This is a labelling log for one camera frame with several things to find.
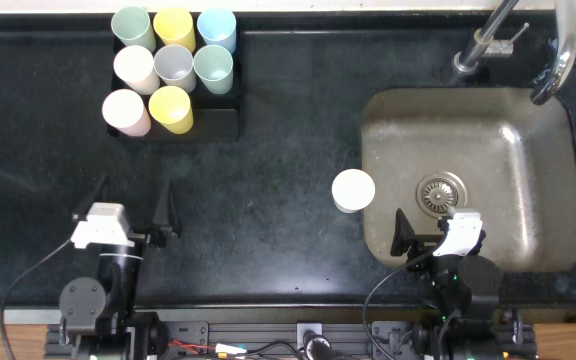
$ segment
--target black countertop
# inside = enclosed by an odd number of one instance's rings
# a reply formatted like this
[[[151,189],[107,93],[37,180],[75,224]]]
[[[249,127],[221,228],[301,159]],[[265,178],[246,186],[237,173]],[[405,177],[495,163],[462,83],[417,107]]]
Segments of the black countertop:
[[[531,22],[513,57],[453,76],[452,56],[486,16],[240,15],[244,128],[227,144],[106,134],[109,15],[0,17],[0,299],[70,236],[73,206],[108,174],[113,200],[136,224],[152,215],[164,179],[176,190],[183,236],[147,252],[139,306],[360,304],[389,269],[365,245],[361,214],[335,208],[330,185],[361,167],[363,107],[393,87],[531,87],[549,62],[552,13],[513,15],[500,37]],[[576,140],[576,67],[559,98]],[[53,306],[95,264],[94,249],[68,249],[20,283],[11,303]],[[401,275],[376,302],[419,306],[426,285]],[[502,302],[576,306],[576,267],[509,273]]]

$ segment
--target blue cup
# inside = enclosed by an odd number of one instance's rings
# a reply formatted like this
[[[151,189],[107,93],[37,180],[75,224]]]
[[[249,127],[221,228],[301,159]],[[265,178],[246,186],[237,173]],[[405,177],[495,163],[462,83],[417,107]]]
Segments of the blue cup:
[[[207,45],[223,46],[231,54],[237,48],[237,19],[230,10],[211,9],[199,15],[197,30]]]

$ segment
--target yellow cup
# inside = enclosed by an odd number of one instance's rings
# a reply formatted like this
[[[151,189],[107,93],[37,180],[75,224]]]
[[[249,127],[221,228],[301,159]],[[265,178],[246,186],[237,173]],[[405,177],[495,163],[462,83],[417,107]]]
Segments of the yellow cup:
[[[195,27],[192,16],[184,8],[164,9],[155,15],[153,27],[166,45],[181,45],[195,51]]]
[[[148,110],[155,120],[174,134],[188,132],[194,123],[190,98],[176,86],[164,86],[155,91],[148,101]]]

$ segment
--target plastic cup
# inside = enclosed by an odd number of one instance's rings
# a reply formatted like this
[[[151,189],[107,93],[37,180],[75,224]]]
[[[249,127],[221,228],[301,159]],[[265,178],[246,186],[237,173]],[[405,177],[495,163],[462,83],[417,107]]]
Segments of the plastic cup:
[[[223,46],[231,54],[237,49],[237,19],[230,10],[211,9],[197,19],[197,30],[206,45]]]
[[[148,102],[155,120],[173,134],[183,134],[194,122],[188,94],[176,86],[164,86],[155,91]]]
[[[361,170],[344,170],[332,182],[332,197],[339,211],[354,213],[370,205],[375,197],[375,183]]]
[[[155,71],[168,85],[191,92],[197,85],[193,69],[194,60],[188,49],[181,45],[167,45],[155,54]]]
[[[219,45],[204,46],[195,54],[195,72],[213,94],[225,94],[232,88],[232,64],[232,55]]]
[[[137,6],[123,8],[113,15],[110,27],[124,45],[139,45],[150,52],[155,51],[155,34],[146,10]]]
[[[128,136],[144,136],[150,131],[150,116],[141,96],[128,89],[112,92],[104,100],[101,113],[108,124]]]
[[[181,45],[195,51],[195,28],[192,16],[184,8],[164,9],[155,15],[155,32],[166,45]]]
[[[143,46],[127,46],[115,56],[115,74],[141,95],[150,95],[159,88],[155,60]]]

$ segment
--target faucet handle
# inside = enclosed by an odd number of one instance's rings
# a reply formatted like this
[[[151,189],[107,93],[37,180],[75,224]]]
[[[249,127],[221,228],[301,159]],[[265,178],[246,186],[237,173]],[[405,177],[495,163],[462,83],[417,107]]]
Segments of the faucet handle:
[[[530,24],[524,23],[524,26],[519,29],[519,31],[510,40],[493,40],[486,51],[484,52],[484,57],[510,57],[514,50],[513,43],[523,34]]]

